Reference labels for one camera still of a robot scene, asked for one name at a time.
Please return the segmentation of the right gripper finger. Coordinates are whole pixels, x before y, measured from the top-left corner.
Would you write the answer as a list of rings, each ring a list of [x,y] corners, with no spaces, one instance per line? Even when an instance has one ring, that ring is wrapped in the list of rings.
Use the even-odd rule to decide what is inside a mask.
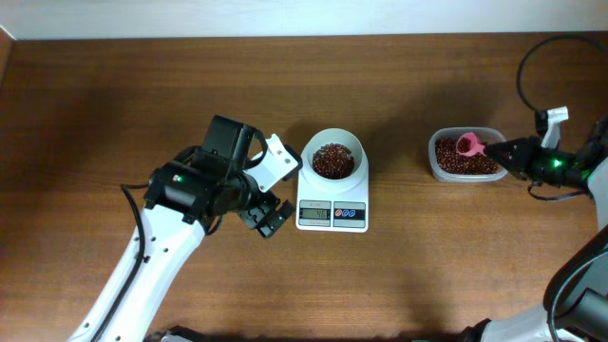
[[[530,155],[527,138],[518,138],[506,142],[488,144],[484,148],[488,157],[524,157]]]
[[[485,154],[510,175],[520,181],[527,181],[528,177],[524,171],[523,165],[516,160],[510,153],[503,151],[485,151]]]

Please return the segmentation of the pink measuring scoop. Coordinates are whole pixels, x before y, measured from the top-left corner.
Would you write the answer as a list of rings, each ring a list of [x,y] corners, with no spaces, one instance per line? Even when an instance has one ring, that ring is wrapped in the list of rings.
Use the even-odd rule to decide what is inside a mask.
[[[485,145],[473,132],[468,132],[457,140],[456,151],[464,157],[484,156]]]

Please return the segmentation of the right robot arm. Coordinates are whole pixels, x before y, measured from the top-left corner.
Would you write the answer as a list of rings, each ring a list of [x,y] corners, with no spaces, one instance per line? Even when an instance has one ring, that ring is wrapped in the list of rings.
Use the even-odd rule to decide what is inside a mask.
[[[538,114],[539,137],[495,142],[486,155],[530,189],[565,189],[553,202],[588,198],[595,217],[591,236],[549,281],[541,304],[503,319],[465,328],[462,341],[604,341],[607,338],[607,119],[598,119],[574,153],[559,149],[559,123]]]

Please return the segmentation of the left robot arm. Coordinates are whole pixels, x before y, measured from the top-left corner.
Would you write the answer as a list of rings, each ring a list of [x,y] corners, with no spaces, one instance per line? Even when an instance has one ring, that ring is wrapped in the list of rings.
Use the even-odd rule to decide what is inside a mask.
[[[142,184],[143,205],[121,189],[136,227],[73,341],[142,341],[177,273],[203,240],[234,213],[270,238],[295,212],[272,187],[302,159],[277,135],[217,115],[203,143],[183,149]]]

